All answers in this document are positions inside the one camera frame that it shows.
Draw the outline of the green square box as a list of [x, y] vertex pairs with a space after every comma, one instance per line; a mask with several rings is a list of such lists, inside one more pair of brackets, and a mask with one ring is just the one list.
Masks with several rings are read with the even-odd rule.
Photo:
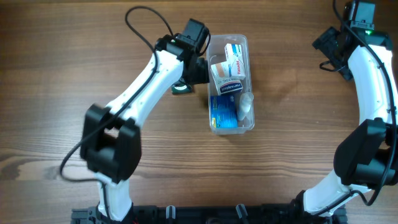
[[184, 82], [183, 80], [178, 80], [171, 86], [171, 91], [173, 95], [181, 95], [186, 93], [192, 93], [192, 86]]

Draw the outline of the white Hansaplast plaster box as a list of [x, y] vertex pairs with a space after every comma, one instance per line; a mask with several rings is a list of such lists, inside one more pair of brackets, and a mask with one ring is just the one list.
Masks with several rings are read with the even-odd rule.
[[228, 62], [211, 65], [211, 74], [218, 95], [233, 95], [243, 90], [240, 79], [232, 76], [231, 66]]

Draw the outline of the white Panadol box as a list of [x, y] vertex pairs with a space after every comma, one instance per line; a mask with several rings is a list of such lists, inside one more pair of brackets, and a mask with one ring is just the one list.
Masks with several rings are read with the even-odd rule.
[[246, 72], [243, 60], [242, 46], [239, 44], [226, 44], [224, 47], [226, 61], [229, 65], [229, 76], [244, 80]]

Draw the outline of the blue and yellow box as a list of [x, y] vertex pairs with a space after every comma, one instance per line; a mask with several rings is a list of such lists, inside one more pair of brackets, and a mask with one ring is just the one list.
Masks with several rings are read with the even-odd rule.
[[210, 96], [210, 124], [213, 128], [238, 127], [233, 95]]

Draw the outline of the white spray bottle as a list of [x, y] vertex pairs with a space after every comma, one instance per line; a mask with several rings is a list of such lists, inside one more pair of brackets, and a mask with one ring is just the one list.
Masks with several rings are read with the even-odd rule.
[[237, 119], [242, 121], [249, 113], [254, 95], [251, 92], [245, 92], [240, 96]]

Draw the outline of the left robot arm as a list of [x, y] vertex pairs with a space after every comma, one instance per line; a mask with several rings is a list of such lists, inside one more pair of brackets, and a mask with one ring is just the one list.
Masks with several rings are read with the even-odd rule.
[[104, 108], [86, 112], [80, 156], [95, 174], [99, 204], [73, 210], [72, 223], [136, 223], [129, 178], [142, 155], [141, 128], [163, 94], [177, 83], [209, 82], [203, 46], [210, 43], [204, 23], [190, 19], [180, 34], [165, 35], [140, 75]]

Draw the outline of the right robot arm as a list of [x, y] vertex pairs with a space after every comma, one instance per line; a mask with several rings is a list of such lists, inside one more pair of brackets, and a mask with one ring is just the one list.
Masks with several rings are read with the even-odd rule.
[[376, 31], [371, 1], [350, 1], [337, 13], [340, 28], [326, 30], [313, 47], [326, 56], [320, 69], [354, 82], [358, 127], [337, 147], [333, 170], [292, 201], [293, 222], [331, 218], [355, 197], [371, 206], [382, 188], [397, 183], [397, 87], [389, 34]]

